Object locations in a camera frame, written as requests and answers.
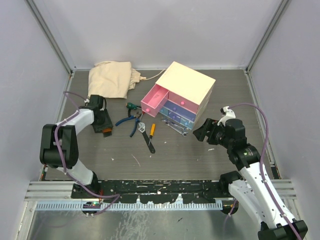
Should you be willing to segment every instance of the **white paint speck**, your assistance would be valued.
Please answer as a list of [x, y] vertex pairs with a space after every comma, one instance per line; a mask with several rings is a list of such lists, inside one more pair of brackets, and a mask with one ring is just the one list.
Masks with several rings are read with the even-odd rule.
[[141, 168], [140, 163], [138, 162], [138, 159], [136, 159], [136, 157], [133, 154], [131, 154], [131, 155], [136, 160], [136, 162], [139, 164], [139, 167]]

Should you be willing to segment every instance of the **pliers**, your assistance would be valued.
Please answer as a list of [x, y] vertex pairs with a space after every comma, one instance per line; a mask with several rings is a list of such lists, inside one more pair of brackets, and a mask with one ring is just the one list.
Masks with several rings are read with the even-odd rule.
[[126, 121], [131, 120], [131, 119], [135, 119], [134, 127], [133, 127], [133, 130], [132, 130], [131, 134], [130, 134], [130, 138], [132, 138], [134, 136], [135, 132], [137, 131], [138, 123], [140, 122], [142, 115], [143, 115], [142, 113], [137, 112], [135, 115], [131, 115], [129, 117], [121, 119], [120, 121], [118, 121], [115, 124], [115, 126], [118, 126], [118, 125], [120, 125], [120, 124], [122, 124], [122, 123], [124, 123]]

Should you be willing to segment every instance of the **drawer unit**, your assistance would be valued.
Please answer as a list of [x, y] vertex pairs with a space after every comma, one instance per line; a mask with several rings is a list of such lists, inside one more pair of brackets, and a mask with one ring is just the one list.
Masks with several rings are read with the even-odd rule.
[[188, 129], [193, 129], [193, 127], [194, 127], [194, 123], [192, 121], [185, 119], [183, 117], [180, 120], [180, 124], [185, 126]]
[[184, 97], [179, 96], [178, 94], [175, 94], [171, 91], [169, 92], [169, 100], [182, 108], [188, 109], [193, 113], [196, 113], [199, 107], [199, 105], [197, 105], [196, 103], [189, 101], [188, 99], [185, 99]]
[[168, 100], [169, 91], [162, 86], [154, 85], [141, 101], [142, 110], [155, 117]]
[[166, 109], [165, 107], [161, 108], [159, 112], [162, 115], [169, 118], [170, 120], [177, 122], [178, 124], [182, 125], [185, 128], [188, 128], [191, 130], [194, 127], [195, 123], [193, 121], [190, 121], [189, 119], [186, 119], [186, 118], [180, 116], [179, 114]]
[[192, 129], [204, 112], [216, 80], [173, 62], [141, 101], [142, 110], [158, 112]]
[[196, 120], [196, 114], [186, 110], [185, 108], [173, 103], [172, 101], [168, 100], [164, 104], [164, 107], [172, 112], [179, 114], [181, 117], [189, 119], [190, 121], [194, 122]]
[[179, 116], [178, 114], [176, 114], [173, 111], [168, 111], [168, 117], [175, 120], [178, 123], [180, 123], [180, 121], [181, 121], [181, 116]]

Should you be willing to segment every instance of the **pink drawer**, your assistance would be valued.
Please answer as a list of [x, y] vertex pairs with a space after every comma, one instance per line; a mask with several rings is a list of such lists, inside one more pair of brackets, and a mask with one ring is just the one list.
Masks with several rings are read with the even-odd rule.
[[169, 91], [162, 86], [154, 85], [141, 101], [142, 111], [155, 117], [168, 100]]
[[179, 96], [178, 94], [169, 92], [169, 100], [195, 114], [197, 113], [199, 105]]

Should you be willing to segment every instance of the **cloth bag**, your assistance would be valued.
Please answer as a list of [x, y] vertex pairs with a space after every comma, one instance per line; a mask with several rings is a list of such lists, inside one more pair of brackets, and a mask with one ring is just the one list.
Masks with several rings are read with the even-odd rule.
[[104, 98], [127, 98], [127, 92], [136, 83], [145, 80], [132, 68], [131, 62], [102, 61], [89, 72], [88, 98], [100, 95]]

